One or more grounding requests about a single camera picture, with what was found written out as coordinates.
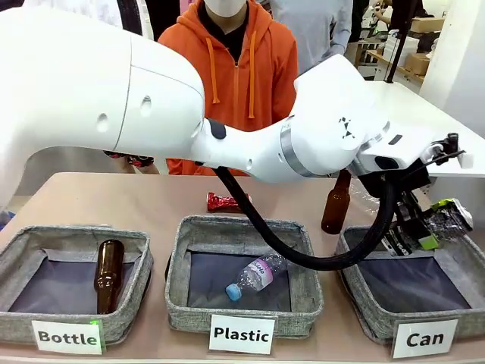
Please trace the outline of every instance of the hoodie drawstring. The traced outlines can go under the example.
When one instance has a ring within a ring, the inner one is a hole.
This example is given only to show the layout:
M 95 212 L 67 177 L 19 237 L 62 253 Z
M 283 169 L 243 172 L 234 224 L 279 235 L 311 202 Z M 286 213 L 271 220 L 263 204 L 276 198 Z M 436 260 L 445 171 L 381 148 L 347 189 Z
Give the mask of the hoodie drawstring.
M 211 82 L 212 82 L 212 103 L 218 104 L 221 102 L 217 97 L 217 81 L 215 78 L 215 60 L 214 60 L 214 47 L 210 38 L 205 38 L 207 42 L 207 48 L 209 50 L 209 61 L 211 63 Z
M 256 32 L 251 36 L 249 46 L 249 118 L 255 118 L 255 44 Z

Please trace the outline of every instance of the orange hoodie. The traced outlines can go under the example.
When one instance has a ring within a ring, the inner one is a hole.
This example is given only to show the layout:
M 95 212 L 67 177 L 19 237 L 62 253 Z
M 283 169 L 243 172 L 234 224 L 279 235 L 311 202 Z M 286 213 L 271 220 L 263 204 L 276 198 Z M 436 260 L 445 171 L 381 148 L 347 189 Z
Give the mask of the orange hoodie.
M 249 21 L 239 60 L 202 26 L 191 4 L 158 40 L 187 58 L 199 72 L 205 90 L 205 117 L 243 131 L 254 131 L 288 116 L 296 93 L 296 41 L 282 24 L 254 0 L 248 0 Z M 168 159 L 171 174 L 214 172 L 193 162 Z

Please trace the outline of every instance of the gray sweater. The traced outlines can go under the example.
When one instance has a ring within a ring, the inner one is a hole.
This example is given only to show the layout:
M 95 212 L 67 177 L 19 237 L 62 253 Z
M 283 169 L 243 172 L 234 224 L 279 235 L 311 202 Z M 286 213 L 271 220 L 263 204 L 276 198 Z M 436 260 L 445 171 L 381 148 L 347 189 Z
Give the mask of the gray sweater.
M 273 19 L 289 27 L 298 48 L 299 72 L 346 51 L 352 0 L 269 0 Z

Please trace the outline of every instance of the white pillar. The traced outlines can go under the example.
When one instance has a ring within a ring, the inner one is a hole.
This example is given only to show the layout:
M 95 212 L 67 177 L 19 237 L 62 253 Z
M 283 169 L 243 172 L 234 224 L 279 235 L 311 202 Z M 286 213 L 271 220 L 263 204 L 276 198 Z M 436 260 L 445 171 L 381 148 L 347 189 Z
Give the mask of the white pillar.
M 452 3 L 420 94 L 485 137 L 484 0 Z M 430 198 L 447 197 L 460 199 L 476 226 L 485 228 L 485 179 L 438 178 Z

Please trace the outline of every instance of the blue bottle cap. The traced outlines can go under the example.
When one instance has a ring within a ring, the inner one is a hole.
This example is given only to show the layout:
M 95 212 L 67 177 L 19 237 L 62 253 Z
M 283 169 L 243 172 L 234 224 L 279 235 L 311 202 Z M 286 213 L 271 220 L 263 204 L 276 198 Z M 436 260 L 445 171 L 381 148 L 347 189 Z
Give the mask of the blue bottle cap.
M 229 296 L 229 298 L 231 299 L 231 301 L 237 301 L 242 296 L 241 289 L 239 288 L 239 286 L 237 284 L 234 284 L 234 283 L 232 283 L 232 284 L 230 284 L 226 287 L 226 293 Z

